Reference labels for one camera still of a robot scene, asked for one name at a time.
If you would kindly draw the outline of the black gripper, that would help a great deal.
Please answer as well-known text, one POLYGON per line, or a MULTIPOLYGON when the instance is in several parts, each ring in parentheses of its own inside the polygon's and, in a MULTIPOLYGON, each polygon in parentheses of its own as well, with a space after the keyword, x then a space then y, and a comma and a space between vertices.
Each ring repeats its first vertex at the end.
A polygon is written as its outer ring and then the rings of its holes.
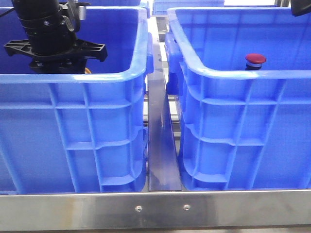
POLYGON ((11 40, 4 48, 9 56, 18 54, 32 58, 29 67, 41 74, 84 74, 87 59, 103 62, 107 58, 105 44, 81 39, 69 50, 46 56, 34 53, 29 40, 11 40))

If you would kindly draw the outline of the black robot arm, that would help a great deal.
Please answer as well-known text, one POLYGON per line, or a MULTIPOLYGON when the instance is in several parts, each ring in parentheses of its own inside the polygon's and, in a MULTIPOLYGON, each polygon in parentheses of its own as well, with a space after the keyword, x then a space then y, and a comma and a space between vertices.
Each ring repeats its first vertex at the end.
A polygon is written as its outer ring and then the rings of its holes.
POLYGON ((82 74, 88 59, 103 62, 105 44, 79 39, 81 20, 86 18, 89 2, 77 0, 14 0, 13 10, 27 39, 11 40, 4 45, 9 56, 24 55, 29 67, 41 74, 82 74))

